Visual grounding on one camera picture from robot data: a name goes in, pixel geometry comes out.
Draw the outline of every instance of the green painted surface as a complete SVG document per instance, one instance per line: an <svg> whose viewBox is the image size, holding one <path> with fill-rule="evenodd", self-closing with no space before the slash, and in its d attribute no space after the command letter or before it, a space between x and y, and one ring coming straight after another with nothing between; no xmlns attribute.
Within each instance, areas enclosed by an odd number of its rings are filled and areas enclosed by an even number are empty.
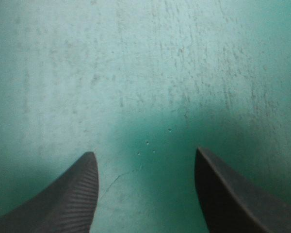
<svg viewBox="0 0 291 233"><path fill-rule="evenodd" d="M291 0L0 1L0 215L93 150L93 233L206 233L194 152L291 203Z"/></svg>

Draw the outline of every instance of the teal floor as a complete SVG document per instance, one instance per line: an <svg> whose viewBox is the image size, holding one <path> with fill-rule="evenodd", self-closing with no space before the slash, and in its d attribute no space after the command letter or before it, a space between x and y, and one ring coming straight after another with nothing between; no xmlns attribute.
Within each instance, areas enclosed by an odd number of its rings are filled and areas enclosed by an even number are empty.
<svg viewBox="0 0 291 233"><path fill-rule="evenodd" d="M90 150L92 233L207 233L197 146L291 204L291 0L0 1L0 215Z"/></svg>

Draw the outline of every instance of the scuff mark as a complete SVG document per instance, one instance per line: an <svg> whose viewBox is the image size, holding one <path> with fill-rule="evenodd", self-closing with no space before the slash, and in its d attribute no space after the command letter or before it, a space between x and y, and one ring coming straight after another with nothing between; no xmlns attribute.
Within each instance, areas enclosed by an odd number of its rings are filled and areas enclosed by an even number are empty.
<svg viewBox="0 0 291 233"><path fill-rule="evenodd" d="M111 184L108 186L108 188L106 189L106 191L103 193L103 195L101 196L101 198L100 199L103 199L103 197L109 192L109 190L112 188L112 186L122 177L122 176L125 176L125 175L128 175L128 174L130 174L130 173L132 173L132 172L135 172L135 171L137 171L137 169L135 169L135 170L132 170L132 171L128 171L128 172L124 172L124 173L122 173L122 174L120 174L120 175L118 175L112 182L111 182Z"/></svg>

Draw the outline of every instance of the concrete floor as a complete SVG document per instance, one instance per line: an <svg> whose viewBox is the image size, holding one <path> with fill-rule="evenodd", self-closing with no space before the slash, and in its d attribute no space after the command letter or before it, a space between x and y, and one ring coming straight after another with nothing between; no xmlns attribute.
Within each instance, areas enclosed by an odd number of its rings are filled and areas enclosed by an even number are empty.
<svg viewBox="0 0 291 233"><path fill-rule="evenodd" d="M291 203L291 0L0 0L0 215L91 150L92 233L206 233L197 146Z"/></svg>

